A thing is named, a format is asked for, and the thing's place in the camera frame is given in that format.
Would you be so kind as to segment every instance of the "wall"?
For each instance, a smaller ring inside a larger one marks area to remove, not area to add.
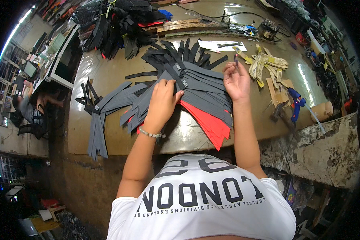
[[[353,189],[360,175],[357,113],[300,131],[300,141],[272,138],[259,144],[261,165],[335,187]]]
[[[0,126],[0,152],[30,157],[49,156],[48,140],[43,138],[38,140],[29,133],[17,136],[18,128],[8,122],[8,127]]]
[[[48,25],[48,22],[44,22],[38,15],[34,15],[32,19],[27,19],[28,22],[33,24],[31,31],[24,37],[20,46],[27,52],[30,52],[36,41],[43,35],[44,32],[49,34],[53,27]]]

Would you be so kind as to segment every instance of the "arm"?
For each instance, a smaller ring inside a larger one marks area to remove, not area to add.
[[[267,177],[260,166],[259,144],[252,122],[250,76],[240,62],[237,66],[227,63],[223,72],[224,86],[233,102],[237,166],[253,173],[258,179]]]
[[[33,83],[24,80],[24,84],[29,87],[29,91],[28,91],[28,97],[31,98],[32,92],[33,92]]]
[[[159,133],[172,116],[176,103],[184,94],[184,91],[179,91],[173,95],[175,82],[162,79],[155,85],[143,126],[146,132]],[[142,193],[151,169],[155,140],[154,137],[139,134],[125,162],[116,198],[139,197]]]

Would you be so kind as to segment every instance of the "white t-shirt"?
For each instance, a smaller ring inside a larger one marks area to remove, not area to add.
[[[292,239],[296,218],[275,180],[210,155],[172,157],[139,198],[113,201],[107,240],[236,235]]]

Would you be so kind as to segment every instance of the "wrench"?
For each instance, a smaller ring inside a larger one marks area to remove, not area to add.
[[[237,43],[230,43],[230,44],[218,44],[217,45],[218,48],[222,48],[222,47],[228,47],[228,46],[242,46],[241,42],[237,42]]]

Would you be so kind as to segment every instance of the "worker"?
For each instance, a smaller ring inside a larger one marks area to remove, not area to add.
[[[149,182],[156,138],[183,91],[175,80],[155,85],[142,130],[112,202],[107,240],[292,239],[295,215],[260,166],[250,103],[250,76],[239,62],[223,68],[233,102],[237,166],[205,154],[171,157]]]
[[[46,103],[51,103],[55,106],[58,106],[60,108],[63,107],[64,102],[58,101],[56,98],[57,96],[43,93],[39,91],[37,93],[37,102],[36,102],[36,108],[29,102],[29,99],[31,98],[32,91],[33,91],[33,84],[29,81],[24,80],[24,84],[29,87],[28,93],[24,96],[19,96],[18,94],[14,95],[12,104],[13,107],[18,110],[21,115],[29,122],[29,123],[37,123],[42,125],[43,124],[43,118],[41,118],[42,114],[44,115],[44,108]]]

